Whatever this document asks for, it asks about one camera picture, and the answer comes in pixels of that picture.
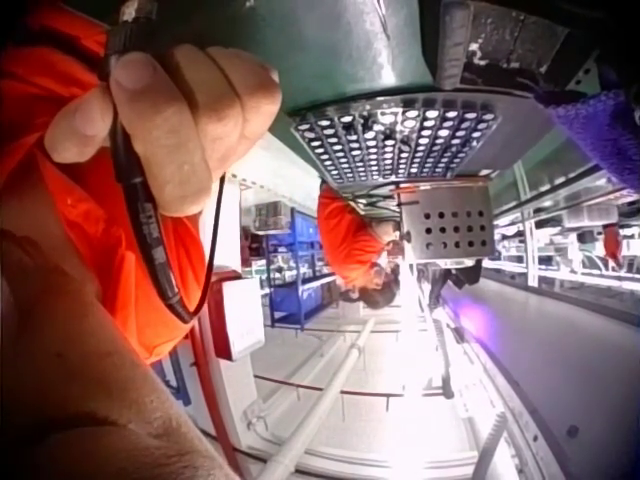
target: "cable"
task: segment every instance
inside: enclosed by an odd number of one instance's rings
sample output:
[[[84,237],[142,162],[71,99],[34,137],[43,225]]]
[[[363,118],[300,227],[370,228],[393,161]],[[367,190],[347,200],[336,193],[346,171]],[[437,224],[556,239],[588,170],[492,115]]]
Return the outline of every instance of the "cable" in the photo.
[[[109,31],[105,59],[110,67],[123,54],[147,51],[152,44],[156,4],[151,1],[130,0],[120,12],[120,23]],[[225,175],[220,177],[213,220],[213,235],[209,245],[209,258],[200,297],[193,310],[189,310],[175,281],[169,255],[162,237],[162,227],[153,193],[149,188],[142,162],[124,129],[117,112],[109,132],[111,157],[116,181],[122,188],[129,221],[136,244],[142,255],[151,283],[167,309],[183,323],[190,323],[204,307],[215,260],[220,224]]]

